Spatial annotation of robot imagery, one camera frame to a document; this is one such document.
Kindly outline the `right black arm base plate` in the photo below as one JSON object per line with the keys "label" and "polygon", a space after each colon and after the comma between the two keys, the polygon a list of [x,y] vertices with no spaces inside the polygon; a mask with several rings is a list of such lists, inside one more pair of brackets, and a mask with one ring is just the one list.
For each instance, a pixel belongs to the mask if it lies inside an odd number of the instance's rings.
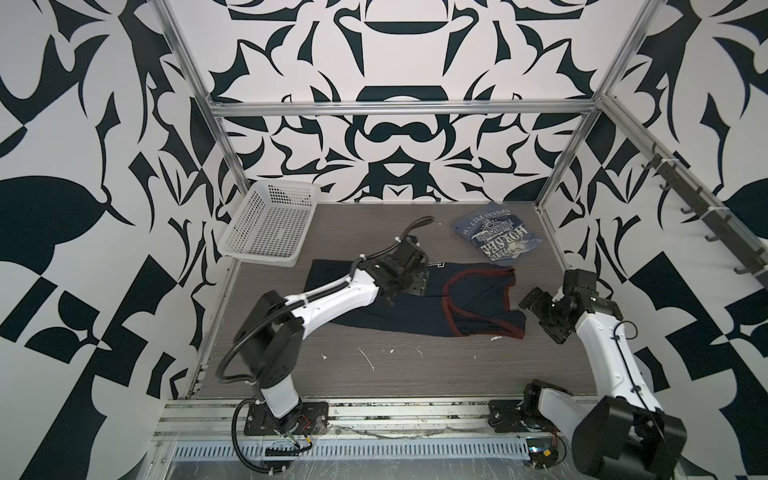
{"label": "right black arm base plate", "polygon": [[540,432],[539,423],[525,416],[520,402],[515,400],[491,400],[488,402],[487,423],[496,433]]}

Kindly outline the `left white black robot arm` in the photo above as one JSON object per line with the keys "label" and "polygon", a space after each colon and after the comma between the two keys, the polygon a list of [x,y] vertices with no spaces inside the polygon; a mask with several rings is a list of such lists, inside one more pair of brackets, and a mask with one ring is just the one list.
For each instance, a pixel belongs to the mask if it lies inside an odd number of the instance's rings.
{"label": "left white black robot arm", "polygon": [[292,374],[304,340],[381,298],[392,301],[401,294],[422,293],[428,263],[417,238],[406,235],[376,255],[359,256],[344,276],[321,287],[286,297],[268,292],[235,335],[215,378],[222,384],[252,386],[276,420],[297,416],[302,400]]}

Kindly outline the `white plastic laundry basket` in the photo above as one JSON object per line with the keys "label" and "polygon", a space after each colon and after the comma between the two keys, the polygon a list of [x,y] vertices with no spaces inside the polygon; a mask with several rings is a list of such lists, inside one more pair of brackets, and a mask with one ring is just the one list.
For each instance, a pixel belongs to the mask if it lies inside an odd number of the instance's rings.
{"label": "white plastic laundry basket", "polygon": [[294,267],[319,194],[311,183],[256,181],[218,241],[220,253],[245,263]]}

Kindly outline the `dark navy tank top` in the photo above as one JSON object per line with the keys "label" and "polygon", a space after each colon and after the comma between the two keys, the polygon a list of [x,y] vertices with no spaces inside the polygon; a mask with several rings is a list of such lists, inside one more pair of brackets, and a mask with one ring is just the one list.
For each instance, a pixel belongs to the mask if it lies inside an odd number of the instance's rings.
{"label": "dark navy tank top", "polygon": [[428,267],[422,296],[397,295],[392,302],[352,310],[336,324],[433,337],[502,336],[522,339],[525,314],[511,307],[517,283],[512,267],[487,263],[438,263]]}

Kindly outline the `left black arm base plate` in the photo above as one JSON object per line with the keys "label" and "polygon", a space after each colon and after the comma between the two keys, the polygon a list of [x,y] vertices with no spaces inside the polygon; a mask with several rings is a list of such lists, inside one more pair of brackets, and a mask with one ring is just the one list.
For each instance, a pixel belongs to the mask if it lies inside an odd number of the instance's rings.
{"label": "left black arm base plate", "polygon": [[285,417],[277,418],[266,403],[248,407],[243,433],[246,436],[309,435],[327,427],[327,402],[302,402]]}

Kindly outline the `blue-grey tank top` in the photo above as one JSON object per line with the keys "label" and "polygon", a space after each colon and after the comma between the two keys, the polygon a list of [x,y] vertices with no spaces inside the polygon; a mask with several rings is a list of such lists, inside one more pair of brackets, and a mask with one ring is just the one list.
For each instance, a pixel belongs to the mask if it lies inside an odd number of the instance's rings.
{"label": "blue-grey tank top", "polygon": [[509,204],[484,205],[456,220],[453,230],[482,252],[490,263],[499,266],[512,266],[542,244]]}

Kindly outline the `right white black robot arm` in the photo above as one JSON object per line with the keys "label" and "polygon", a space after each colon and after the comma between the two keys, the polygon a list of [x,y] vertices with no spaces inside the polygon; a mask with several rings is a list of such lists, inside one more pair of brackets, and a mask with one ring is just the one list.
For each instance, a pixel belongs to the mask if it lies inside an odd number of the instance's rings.
{"label": "right white black robot arm", "polygon": [[592,408],[564,388],[534,380],[518,411],[524,425],[551,427],[570,443],[576,469],[596,479],[672,479],[687,440],[683,422],[663,411],[630,351],[631,321],[597,291],[596,274],[571,269],[552,295],[533,288],[520,302],[562,345],[583,344],[597,389]]}

